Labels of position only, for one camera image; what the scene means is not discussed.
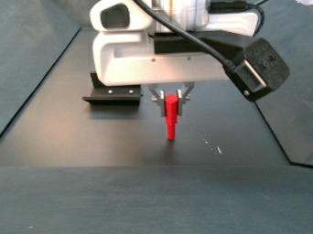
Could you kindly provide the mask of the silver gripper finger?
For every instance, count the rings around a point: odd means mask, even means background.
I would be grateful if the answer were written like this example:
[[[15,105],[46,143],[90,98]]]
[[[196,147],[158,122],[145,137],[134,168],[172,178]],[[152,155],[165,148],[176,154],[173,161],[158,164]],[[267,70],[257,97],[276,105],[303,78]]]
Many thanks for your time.
[[[191,93],[195,88],[195,82],[185,82],[181,89],[177,90],[179,95],[179,115],[183,115],[183,107],[187,104],[187,101],[191,99]]]
[[[158,84],[149,85],[152,93],[152,101],[157,103],[161,108],[161,115],[165,116],[165,92],[160,89]]]

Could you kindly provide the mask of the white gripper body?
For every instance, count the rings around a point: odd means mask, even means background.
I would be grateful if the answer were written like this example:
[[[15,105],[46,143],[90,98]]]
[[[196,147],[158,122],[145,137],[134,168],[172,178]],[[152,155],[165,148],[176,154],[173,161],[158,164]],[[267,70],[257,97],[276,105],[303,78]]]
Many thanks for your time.
[[[224,33],[252,37],[259,16],[211,14],[211,0],[142,0],[173,25],[200,36]],[[101,0],[93,7],[93,59],[98,79],[108,86],[224,80],[221,63],[177,36],[134,0]]]

